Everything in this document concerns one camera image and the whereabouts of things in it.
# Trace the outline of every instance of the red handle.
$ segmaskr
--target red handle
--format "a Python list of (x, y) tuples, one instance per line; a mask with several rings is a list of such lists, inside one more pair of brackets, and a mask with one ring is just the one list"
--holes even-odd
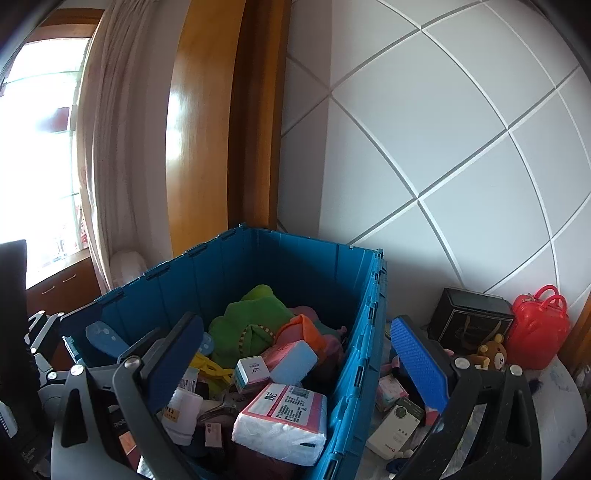
[(550, 305), (550, 303), (552, 303), (553, 301), (556, 302), (556, 304), (558, 305), (558, 301), (562, 300), (562, 314), (566, 314), (566, 299), (562, 296), (562, 295), (552, 295), (551, 297), (548, 297), (547, 299), (545, 299), (542, 302), (542, 305), (540, 305), (540, 310), (545, 310), (548, 308), (548, 305)]
[(554, 291), (554, 295), (558, 295), (558, 289), (557, 289), (555, 286), (553, 286), (553, 285), (546, 285), (546, 286), (544, 286), (544, 287), (540, 288), (540, 289), (539, 289), (539, 290), (538, 290), (538, 291), (535, 293), (535, 295), (534, 295), (534, 298), (535, 298), (536, 300), (539, 300), (539, 299), (540, 299), (540, 297), (542, 296), (542, 294), (543, 294), (543, 293), (544, 293), (546, 290), (552, 290), (552, 291)]

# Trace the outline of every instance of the blue plastic crate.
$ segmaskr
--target blue plastic crate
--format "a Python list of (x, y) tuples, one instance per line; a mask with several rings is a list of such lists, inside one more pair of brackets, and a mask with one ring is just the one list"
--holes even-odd
[(206, 328), (226, 306), (267, 284), (286, 306), (308, 305), (321, 321), (349, 331), (343, 369), (328, 398), (328, 440), (306, 480), (352, 480), (374, 408), (386, 319), (386, 262), (381, 251), (240, 226), (149, 270), (61, 321), (74, 360), (89, 367), (112, 359), (86, 339), (105, 322), (129, 344), (186, 311)]

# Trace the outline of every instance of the green plush toy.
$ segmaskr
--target green plush toy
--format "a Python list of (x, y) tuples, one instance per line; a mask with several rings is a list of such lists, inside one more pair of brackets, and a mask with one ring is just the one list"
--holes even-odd
[(211, 322), (212, 360), (222, 368), (234, 368), (241, 358), (260, 355), (273, 345), (276, 332), (293, 316), (270, 287), (256, 286)]

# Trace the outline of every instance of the red bag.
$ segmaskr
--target red bag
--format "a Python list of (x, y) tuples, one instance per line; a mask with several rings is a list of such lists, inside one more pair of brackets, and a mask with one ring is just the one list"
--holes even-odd
[[(545, 300), (547, 290), (554, 295)], [(515, 320), (507, 334), (507, 363), (521, 368), (543, 370), (566, 340), (570, 331), (566, 300), (553, 285), (546, 285), (535, 295), (519, 295), (513, 302)]]

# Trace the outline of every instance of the orange fabric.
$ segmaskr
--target orange fabric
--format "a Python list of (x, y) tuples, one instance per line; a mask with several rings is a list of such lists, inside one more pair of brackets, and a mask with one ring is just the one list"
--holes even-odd
[(275, 335), (275, 343), (277, 343), (277, 339), (281, 336), (281, 332), (288, 329), (289, 327), (293, 327), (294, 325), (301, 325), (301, 330), (303, 333), (303, 338), (308, 345), (314, 350), (314, 353), (318, 356), (319, 361), (324, 360), (324, 351), (326, 350), (326, 340), (314, 325), (314, 322), (310, 320), (306, 315), (303, 313), (299, 314), (297, 317), (293, 317), (289, 323), (286, 323), (282, 326), (277, 334)]

